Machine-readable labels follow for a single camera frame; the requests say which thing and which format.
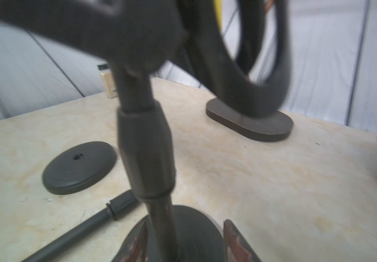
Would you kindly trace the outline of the black round stand base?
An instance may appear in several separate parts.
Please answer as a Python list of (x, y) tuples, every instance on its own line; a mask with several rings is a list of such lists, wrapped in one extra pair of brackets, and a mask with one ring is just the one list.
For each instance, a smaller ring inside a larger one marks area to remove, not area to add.
[[(174, 215), (180, 262), (223, 262), (224, 243), (221, 231), (208, 216), (188, 206), (175, 205)], [(122, 262), (129, 254), (132, 244), (143, 225), (147, 226), (147, 262), (160, 262), (161, 255), (148, 215), (143, 217), (129, 232), (114, 262)]]

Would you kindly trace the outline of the black microphone stand pole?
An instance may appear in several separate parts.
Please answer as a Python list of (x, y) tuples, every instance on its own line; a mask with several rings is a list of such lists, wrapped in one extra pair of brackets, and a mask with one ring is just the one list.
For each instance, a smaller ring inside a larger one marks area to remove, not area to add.
[(154, 99), (149, 76), (173, 61), (241, 115), (261, 119), (278, 111), (291, 80), (287, 1), (274, 1), (277, 53), (260, 84), (248, 74), (260, 53), (264, 1), (239, 1), (241, 43), (232, 59), (213, 1), (0, 1), (0, 21), (109, 63), (120, 105), (118, 147), (136, 198), (146, 205), (161, 262), (179, 262), (176, 183), (170, 127)]

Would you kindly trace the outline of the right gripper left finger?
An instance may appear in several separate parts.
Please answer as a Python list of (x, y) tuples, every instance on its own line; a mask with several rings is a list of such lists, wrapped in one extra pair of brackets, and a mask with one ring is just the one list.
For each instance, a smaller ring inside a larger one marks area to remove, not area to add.
[(113, 262), (145, 262), (148, 249), (148, 227), (146, 222), (135, 226), (129, 233)]

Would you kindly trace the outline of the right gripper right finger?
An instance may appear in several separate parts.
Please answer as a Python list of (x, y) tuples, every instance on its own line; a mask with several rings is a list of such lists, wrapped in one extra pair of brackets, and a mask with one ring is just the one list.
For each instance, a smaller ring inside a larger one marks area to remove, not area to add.
[(235, 224), (227, 219), (223, 224), (225, 262), (262, 262)]

